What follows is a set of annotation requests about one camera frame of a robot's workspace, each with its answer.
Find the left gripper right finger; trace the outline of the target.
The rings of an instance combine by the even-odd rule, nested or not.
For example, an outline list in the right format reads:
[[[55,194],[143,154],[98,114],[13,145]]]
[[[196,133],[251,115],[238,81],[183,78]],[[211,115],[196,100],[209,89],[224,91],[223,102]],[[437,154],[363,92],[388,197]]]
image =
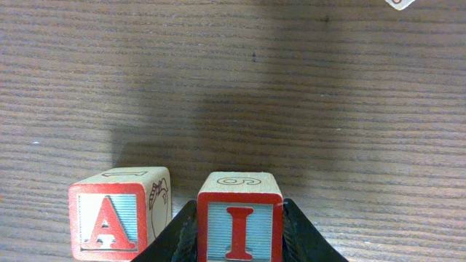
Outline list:
[[[283,262],[348,262],[292,199],[283,204]]]

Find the red A block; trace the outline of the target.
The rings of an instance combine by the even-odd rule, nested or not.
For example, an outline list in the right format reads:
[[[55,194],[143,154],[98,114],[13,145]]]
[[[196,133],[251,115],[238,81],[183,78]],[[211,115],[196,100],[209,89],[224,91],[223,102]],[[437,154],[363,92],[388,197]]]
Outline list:
[[[130,261],[171,222],[166,167],[118,167],[70,186],[71,250],[81,261]]]

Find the red I block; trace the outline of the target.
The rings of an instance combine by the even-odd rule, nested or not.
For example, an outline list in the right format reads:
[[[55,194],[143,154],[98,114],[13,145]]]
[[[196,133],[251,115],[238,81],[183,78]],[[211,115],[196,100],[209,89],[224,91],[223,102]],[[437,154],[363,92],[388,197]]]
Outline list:
[[[197,260],[281,262],[283,204],[268,172],[212,172],[197,195]]]

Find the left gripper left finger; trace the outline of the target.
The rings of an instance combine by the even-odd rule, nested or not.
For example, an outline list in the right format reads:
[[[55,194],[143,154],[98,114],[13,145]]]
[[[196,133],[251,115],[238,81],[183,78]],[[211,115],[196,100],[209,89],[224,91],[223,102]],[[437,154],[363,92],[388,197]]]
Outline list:
[[[188,201],[131,262],[197,262],[197,202]]]

